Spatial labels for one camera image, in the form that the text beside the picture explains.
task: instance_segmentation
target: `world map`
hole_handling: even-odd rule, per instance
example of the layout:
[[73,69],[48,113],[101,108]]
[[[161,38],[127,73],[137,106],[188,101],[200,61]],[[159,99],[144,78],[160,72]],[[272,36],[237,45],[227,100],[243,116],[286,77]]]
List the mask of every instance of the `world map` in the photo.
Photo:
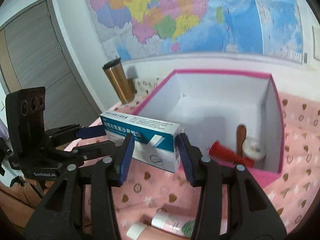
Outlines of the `world map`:
[[240,52],[302,63],[296,0],[85,0],[109,60]]

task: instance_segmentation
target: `metal thermos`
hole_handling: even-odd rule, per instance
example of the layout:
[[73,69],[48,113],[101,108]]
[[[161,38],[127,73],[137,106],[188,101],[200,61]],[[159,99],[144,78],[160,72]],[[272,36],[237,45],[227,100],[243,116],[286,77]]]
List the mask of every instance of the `metal thermos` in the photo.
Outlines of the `metal thermos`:
[[121,58],[117,58],[106,63],[103,70],[108,76],[113,88],[115,89],[120,101],[123,104],[130,103],[134,99],[134,93],[124,74]]

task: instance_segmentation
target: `wooden handle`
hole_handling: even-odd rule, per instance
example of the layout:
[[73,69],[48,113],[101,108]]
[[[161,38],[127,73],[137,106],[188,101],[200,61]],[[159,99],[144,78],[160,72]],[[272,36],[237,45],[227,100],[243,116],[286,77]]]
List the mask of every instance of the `wooden handle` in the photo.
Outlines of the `wooden handle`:
[[240,157],[242,157],[242,144],[246,137],[247,137],[247,128],[243,124],[238,125],[237,132],[236,132],[236,141],[237,141],[236,154]]

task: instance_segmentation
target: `red object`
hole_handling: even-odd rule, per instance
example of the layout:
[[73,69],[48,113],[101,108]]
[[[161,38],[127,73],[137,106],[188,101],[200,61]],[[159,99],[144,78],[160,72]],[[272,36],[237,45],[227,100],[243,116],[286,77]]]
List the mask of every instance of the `red object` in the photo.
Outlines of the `red object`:
[[234,151],[224,147],[219,141],[215,141],[211,146],[209,156],[217,157],[226,162],[239,163],[249,168],[252,168],[254,165],[253,160],[236,155]]

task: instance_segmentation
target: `blue and white box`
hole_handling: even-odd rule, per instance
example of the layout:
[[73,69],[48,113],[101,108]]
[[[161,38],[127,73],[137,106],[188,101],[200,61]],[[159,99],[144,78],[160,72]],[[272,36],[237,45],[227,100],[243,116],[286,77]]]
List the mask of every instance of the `blue and white box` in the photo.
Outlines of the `blue and white box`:
[[123,114],[108,110],[100,115],[110,141],[116,146],[132,133],[135,138],[133,158],[169,172],[176,172],[180,165],[175,137],[184,131],[178,123]]

